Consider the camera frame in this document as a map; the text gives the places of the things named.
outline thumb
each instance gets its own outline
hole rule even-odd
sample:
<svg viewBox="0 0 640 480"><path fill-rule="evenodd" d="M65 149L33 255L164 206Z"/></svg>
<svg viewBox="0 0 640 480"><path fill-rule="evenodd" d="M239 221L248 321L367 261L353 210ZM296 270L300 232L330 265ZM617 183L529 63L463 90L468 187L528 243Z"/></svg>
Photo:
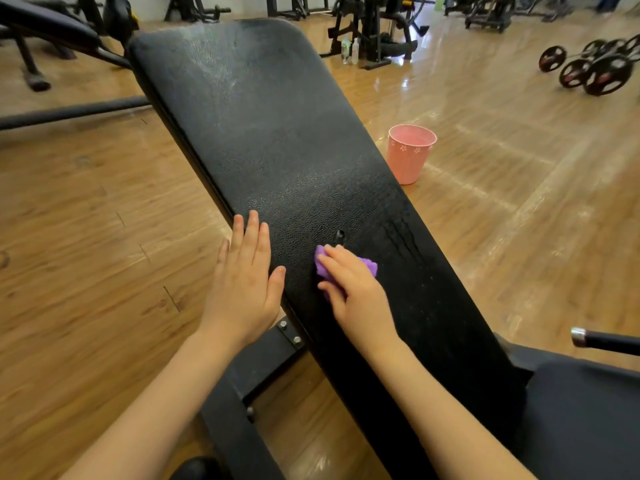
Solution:
<svg viewBox="0 0 640 480"><path fill-rule="evenodd" d="M318 283L318 289L325 291L329 295L334 316L338 320L342 320L345 315L347 302L340 288L331 282L323 281Z"/></svg>
<svg viewBox="0 0 640 480"><path fill-rule="evenodd" d="M264 300L264 309L269 316L276 316L280 309L282 300L282 291L284 290L284 275L286 273L284 266L278 266L273 270L267 283L267 297Z"/></svg>

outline black handlebar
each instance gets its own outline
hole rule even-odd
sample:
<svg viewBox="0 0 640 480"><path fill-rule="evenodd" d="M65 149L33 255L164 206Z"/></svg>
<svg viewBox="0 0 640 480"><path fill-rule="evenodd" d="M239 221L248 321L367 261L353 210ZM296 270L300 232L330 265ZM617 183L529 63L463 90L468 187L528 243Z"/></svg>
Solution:
<svg viewBox="0 0 640 480"><path fill-rule="evenodd" d="M640 338L638 337L573 327L571 329L571 339L576 347L609 350L620 354L640 356Z"/></svg>

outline textured leather surface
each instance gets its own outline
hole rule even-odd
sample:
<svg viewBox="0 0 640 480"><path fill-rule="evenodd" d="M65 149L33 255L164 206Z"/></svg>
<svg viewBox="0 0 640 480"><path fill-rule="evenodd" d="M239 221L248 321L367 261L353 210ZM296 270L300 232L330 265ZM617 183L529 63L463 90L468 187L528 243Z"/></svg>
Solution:
<svg viewBox="0 0 640 480"><path fill-rule="evenodd" d="M100 37L84 23L22 0L0 0L0 23L77 50L100 47Z"/></svg>
<svg viewBox="0 0 640 480"><path fill-rule="evenodd" d="M540 480L640 478L640 374L584 360L541 366L515 452Z"/></svg>
<svg viewBox="0 0 640 480"><path fill-rule="evenodd" d="M379 265L400 336L501 441L519 382L366 129L302 32L283 20L137 34L134 72L223 213L258 209L284 307L395 479L434 473L408 423L317 290L314 250L344 243Z"/></svg>

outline clear bottle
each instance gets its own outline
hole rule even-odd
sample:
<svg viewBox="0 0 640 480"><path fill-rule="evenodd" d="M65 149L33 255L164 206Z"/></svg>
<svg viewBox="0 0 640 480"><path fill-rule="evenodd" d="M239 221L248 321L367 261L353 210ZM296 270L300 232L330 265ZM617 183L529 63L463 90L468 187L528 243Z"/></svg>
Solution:
<svg viewBox="0 0 640 480"><path fill-rule="evenodd" d="M349 52L351 51L351 42L349 41L349 36L345 35L342 39L342 63L349 63Z"/></svg>
<svg viewBox="0 0 640 480"><path fill-rule="evenodd" d="M357 65L358 56L360 52L360 44L358 43L358 38L356 37L351 44L351 63L353 65Z"/></svg>

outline pink bucket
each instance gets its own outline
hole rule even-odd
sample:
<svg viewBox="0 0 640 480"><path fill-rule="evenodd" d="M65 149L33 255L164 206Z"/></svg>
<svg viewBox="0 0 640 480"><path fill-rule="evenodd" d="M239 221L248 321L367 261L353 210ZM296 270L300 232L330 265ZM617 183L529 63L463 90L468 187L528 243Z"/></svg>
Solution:
<svg viewBox="0 0 640 480"><path fill-rule="evenodd" d="M416 125L398 125L389 130L387 163L400 185L418 180L437 139L433 131Z"/></svg>

